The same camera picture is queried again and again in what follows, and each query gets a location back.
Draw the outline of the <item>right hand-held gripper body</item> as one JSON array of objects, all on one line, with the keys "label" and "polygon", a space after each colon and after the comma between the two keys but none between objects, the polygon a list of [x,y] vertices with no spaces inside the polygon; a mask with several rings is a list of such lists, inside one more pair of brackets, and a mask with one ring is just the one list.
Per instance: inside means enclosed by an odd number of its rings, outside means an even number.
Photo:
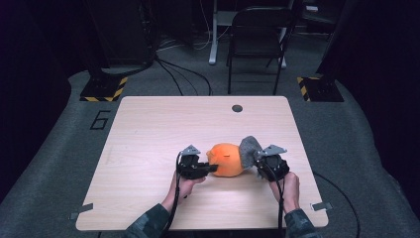
[{"label": "right hand-held gripper body", "polygon": [[283,179],[289,173],[287,161],[281,157],[286,150],[270,145],[256,153],[256,167],[263,179],[277,181]]}]

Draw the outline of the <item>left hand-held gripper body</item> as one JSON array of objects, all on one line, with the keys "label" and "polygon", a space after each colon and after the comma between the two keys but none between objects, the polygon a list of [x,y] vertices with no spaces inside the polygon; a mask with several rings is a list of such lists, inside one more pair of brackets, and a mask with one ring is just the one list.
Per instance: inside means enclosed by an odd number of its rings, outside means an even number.
[{"label": "left hand-held gripper body", "polygon": [[177,173],[185,179],[201,179],[207,176],[205,165],[199,163],[200,151],[189,145],[183,149],[177,158]]}]

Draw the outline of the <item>grey speckled towel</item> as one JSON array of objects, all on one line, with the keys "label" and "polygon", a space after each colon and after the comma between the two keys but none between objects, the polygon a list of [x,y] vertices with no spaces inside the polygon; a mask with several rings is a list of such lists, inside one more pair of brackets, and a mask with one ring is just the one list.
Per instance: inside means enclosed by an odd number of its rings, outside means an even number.
[{"label": "grey speckled towel", "polygon": [[255,162],[255,154],[263,148],[254,136],[244,138],[239,146],[241,165],[244,170],[250,169]]}]

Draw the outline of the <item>person's left hand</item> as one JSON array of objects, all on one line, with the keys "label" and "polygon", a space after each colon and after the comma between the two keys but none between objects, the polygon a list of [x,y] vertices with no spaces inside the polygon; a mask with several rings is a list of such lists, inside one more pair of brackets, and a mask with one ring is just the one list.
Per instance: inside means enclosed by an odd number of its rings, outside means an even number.
[{"label": "person's left hand", "polygon": [[175,205],[174,200],[175,200],[175,192],[177,188],[179,188],[178,203],[181,203],[181,200],[184,197],[191,194],[196,184],[202,183],[204,181],[205,181],[205,178],[186,179],[186,178],[178,178],[177,174],[173,174],[173,178],[172,178],[168,193],[160,204],[167,211],[171,211],[173,206]]}]

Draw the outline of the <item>person's right hand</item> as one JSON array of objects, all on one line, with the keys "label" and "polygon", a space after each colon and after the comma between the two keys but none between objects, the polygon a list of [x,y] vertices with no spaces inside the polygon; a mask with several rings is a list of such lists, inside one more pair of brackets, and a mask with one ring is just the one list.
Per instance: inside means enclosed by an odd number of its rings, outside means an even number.
[{"label": "person's right hand", "polygon": [[274,198],[280,201],[283,198],[283,211],[285,214],[299,208],[299,177],[289,172],[280,182],[283,194],[280,194],[279,188],[275,181],[269,183],[269,187]]}]

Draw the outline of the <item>grey tape strip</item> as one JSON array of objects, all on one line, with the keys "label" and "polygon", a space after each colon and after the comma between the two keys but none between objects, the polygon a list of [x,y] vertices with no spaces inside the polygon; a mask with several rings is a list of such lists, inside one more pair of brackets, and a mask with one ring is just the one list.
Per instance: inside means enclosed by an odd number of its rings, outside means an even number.
[{"label": "grey tape strip", "polygon": [[310,205],[314,211],[329,210],[333,208],[330,202],[311,203]]},{"label": "grey tape strip", "polygon": [[76,220],[80,213],[89,211],[92,208],[93,208],[92,203],[84,204],[84,205],[80,206],[76,211],[71,212],[68,219],[69,220]]}]

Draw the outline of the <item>black stand with striped base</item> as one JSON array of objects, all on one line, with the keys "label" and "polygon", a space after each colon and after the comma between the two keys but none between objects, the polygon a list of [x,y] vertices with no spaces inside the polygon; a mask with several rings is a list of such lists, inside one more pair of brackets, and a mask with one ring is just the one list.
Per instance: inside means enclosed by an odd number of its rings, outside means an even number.
[{"label": "black stand with striped base", "polygon": [[307,102],[343,102],[344,98],[335,82],[319,77],[298,77],[300,92]]},{"label": "black stand with striped base", "polygon": [[88,73],[89,80],[80,93],[80,101],[116,101],[128,80],[124,74],[104,72],[101,68],[90,69]]}]

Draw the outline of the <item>white desk leg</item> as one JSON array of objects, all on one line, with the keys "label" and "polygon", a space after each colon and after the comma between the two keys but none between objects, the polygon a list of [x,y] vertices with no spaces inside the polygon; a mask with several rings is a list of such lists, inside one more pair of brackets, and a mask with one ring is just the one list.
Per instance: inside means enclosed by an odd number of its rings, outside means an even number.
[{"label": "white desk leg", "polygon": [[213,0],[212,10],[212,40],[208,63],[215,65],[218,53],[218,0]]}]

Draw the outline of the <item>dark curtain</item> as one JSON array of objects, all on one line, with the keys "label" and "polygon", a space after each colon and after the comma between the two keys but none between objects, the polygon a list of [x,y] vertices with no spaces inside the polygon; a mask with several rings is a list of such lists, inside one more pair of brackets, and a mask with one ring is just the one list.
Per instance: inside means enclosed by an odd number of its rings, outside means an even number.
[{"label": "dark curtain", "polygon": [[67,104],[79,71],[63,0],[0,0],[0,202]]},{"label": "dark curtain", "polygon": [[382,166],[420,213],[420,0],[346,0],[319,71],[358,101]]}]

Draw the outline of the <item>black folding chair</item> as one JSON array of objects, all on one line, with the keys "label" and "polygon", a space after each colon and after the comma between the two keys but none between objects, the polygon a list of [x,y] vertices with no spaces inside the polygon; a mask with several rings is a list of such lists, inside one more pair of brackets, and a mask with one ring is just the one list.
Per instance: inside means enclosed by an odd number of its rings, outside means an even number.
[{"label": "black folding chair", "polygon": [[276,60],[272,94],[276,95],[287,44],[295,23],[293,11],[285,7],[248,7],[233,18],[226,66],[228,93],[232,92],[233,59]]}]

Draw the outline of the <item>black cabinet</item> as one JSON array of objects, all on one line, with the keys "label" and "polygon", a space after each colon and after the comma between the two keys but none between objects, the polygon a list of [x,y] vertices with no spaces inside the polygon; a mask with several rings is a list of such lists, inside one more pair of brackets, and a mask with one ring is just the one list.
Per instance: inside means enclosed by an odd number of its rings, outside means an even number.
[{"label": "black cabinet", "polygon": [[142,0],[86,0],[86,5],[110,66],[151,64]]}]

